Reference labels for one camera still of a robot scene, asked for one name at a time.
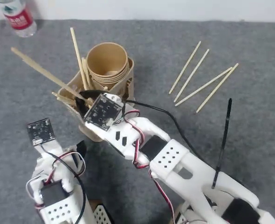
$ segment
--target black cable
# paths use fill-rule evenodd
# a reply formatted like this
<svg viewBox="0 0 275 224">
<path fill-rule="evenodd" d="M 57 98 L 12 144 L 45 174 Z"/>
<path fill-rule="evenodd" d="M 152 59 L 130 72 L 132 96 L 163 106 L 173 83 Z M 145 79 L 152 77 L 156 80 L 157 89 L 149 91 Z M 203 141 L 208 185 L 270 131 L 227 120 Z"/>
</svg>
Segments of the black cable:
<svg viewBox="0 0 275 224">
<path fill-rule="evenodd" d="M 76 222 L 74 224 L 78 224 L 83 216 L 83 213 L 85 211 L 85 207 L 86 207 L 86 191 L 83 185 L 82 180 L 79 178 L 78 174 L 66 163 L 64 162 L 62 159 L 60 159 L 58 156 L 48 152 L 45 150 L 45 148 L 42 146 L 42 144 L 39 144 L 41 146 L 41 148 L 43 149 L 44 152 L 46 152 L 47 154 L 51 155 L 52 157 L 54 157 L 56 160 L 60 161 L 64 166 L 66 166 L 67 169 L 69 169 L 69 171 L 74 175 L 74 177 L 78 180 L 81 188 L 82 188 L 82 196 L 83 196 L 83 201 L 82 201 L 82 209 L 80 212 L 80 215 L 78 216 Z"/>
<path fill-rule="evenodd" d="M 229 99 L 229 102 L 227 104 L 227 117 L 226 117 L 225 130 L 223 133 L 222 144 L 221 144 L 221 148 L 220 148 L 220 156 L 219 156 L 218 163 L 217 163 L 217 166 L 215 169 L 215 175 L 214 175 L 214 179 L 213 179 L 212 189 L 215 188 L 218 173 L 220 172 L 221 165 L 222 165 L 222 158 L 223 158 L 223 154 L 225 152 L 225 145 L 226 145 L 226 141 L 227 141 L 227 132 L 229 129 L 231 107 L 232 107 L 232 98 Z"/>
<path fill-rule="evenodd" d="M 126 103 L 134 103 L 134 104 L 137 104 L 137 105 L 141 105 L 141 106 L 144 106 L 144 107 L 148 107 L 148 108 L 151 108 L 153 110 L 156 110 L 156 111 L 160 111 L 160 112 L 163 112 L 163 113 L 166 113 L 167 115 L 169 115 L 171 117 L 171 119 L 174 121 L 175 123 L 175 126 L 177 127 L 181 137 L 183 138 L 183 140 L 186 142 L 186 144 L 189 146 L 189 148 L 193 151 L 193 153 L 200 159 L 202 160 L 204 163 L 205 160 L 204 158 L 196 151 L 196 149 L 192 146 L 192 144 L 189 142 L 189 140 L 187 139 L 187 137 L 184 135 L 184 132 L 183 130 L 181 129 L 180 125 L 178 124 L 176 118 L 170 113 L 168 112 L 167 110 L 164 110 L 162 108 L 159 108 L 159 107 L 155 107 L 155 106 L 152 106 L 152 105 L 148 105 L 148 104 L 143 104 L 143 103 L 140 103 L 138 101 L 134 101 L 134 100 L 126 100 L 125 101 Z"/>
</svg>

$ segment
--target water bottle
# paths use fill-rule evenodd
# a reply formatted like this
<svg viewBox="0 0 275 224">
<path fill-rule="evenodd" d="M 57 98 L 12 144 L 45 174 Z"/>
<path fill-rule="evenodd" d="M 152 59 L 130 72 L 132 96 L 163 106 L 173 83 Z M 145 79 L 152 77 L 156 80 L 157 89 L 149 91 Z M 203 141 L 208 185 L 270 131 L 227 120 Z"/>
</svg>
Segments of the water bottle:
<svg viewBox="0 0 275 224">
<path fill-rule="evenodd" d="M 24 0 L 0 0 L 0 8 L 18 36 L 28 37 L 36 32 L 36 22 Z"/>
</svg>

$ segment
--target brown paper cup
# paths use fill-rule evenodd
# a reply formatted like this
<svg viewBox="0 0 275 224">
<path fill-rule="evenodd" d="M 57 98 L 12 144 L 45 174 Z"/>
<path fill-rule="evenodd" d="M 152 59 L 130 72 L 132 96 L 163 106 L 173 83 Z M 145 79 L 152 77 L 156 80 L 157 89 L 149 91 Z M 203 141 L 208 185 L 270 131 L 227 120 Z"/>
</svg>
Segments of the brown paper cup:
<svg viewBox="0 0 275 224">
<path fill-rule="evenodd" d="M 87 55 L 87 67 L 93 77 L 115 77 L 127 64 L 128 57 L 125 49 L 112 42 L 96 45 Z"/>
</svg>

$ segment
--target circuit board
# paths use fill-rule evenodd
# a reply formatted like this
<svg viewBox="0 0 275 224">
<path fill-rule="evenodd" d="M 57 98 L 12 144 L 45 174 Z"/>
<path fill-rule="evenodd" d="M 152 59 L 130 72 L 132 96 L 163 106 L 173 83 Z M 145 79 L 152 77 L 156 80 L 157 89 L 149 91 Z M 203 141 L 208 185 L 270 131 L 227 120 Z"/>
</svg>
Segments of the circuit board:
<svg viewBox="0 0 275 224">
<path fill-rule="evenodd" d="M 89 109 L 84 119 L 85 121 L 107 131 L 121 110 L 122 107 L 120 105 L 106 96 L 100 95 L 95 100 L 93 106 Z"/>
<path fill-rule="evenodd" d="M 27 125 L 27 132 L 33 146 L 43 144 L 55 139 L 49 118 L 45 118 Z"/>
</svg>

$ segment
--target robotic arm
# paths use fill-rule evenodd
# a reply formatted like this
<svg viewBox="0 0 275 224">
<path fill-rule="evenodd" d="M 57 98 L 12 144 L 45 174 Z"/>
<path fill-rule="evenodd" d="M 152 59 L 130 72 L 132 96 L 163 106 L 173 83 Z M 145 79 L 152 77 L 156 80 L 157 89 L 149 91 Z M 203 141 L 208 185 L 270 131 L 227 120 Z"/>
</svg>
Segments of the robotic arm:
<svg viewBox="0 0 275 224">
<path fill-rule="evenodd" d="M 148 119 L 135 117 L 124 118 L 125 122 L 118 124 L 110 122 L 110 119 L 118 119 L 120 108 L 123 108 L 120 98 L 105 93 L 85 114 L 85 125 L 125 159 L 149 164 L 151 176 L 186 201 L 177 217 L 178 224 L 275 224 L 268 212 L 258 208 L 258 197 L 227 174 L 220 172 L 212 189 L 215 170 Z M 132 109 L 125 106 L 125 111 Z M 137 140 L 143 138 L 141 133 L 147 141 L 141 142 L 137 154 Z M 192 177 L 181 177 L 182 169 L 189 171 Z"/>
<path fill-rule="evenodd" d="M 120 97 L 103 93 L 90 109 L 77 99 L 77 107 L 88 129 L 110 143 L 125 159 L 132 160 L 137 168 L 149 167 L 150 177 L 158 188 L 157 179 L 185 200 L 180 213 L 173 217 L 176 224 L 275 224 L 268 212 L 258 208 L 257 196 L 225 173 L 219 172 L 212 188 L 215 174 L 212 167 L 148 119 L 133 116 L 139 111 L 124 105 Z M 29 124 L 28 132 L 41 157 L 26 188 L 29 191 L 31 186 L 29 194 L 44 223 L 110 224 L 105 208 L 100 206 L 93 213 L 88 200 L 83 203 L 85 192 L 74 174 L 50 156 L 54 154 L 64 160 L 80 175 L 85 167 L 83 146 L 62 149 L 48 119 Z M 183 169 L 192 177 L 182 177 Z"/>
</svg>

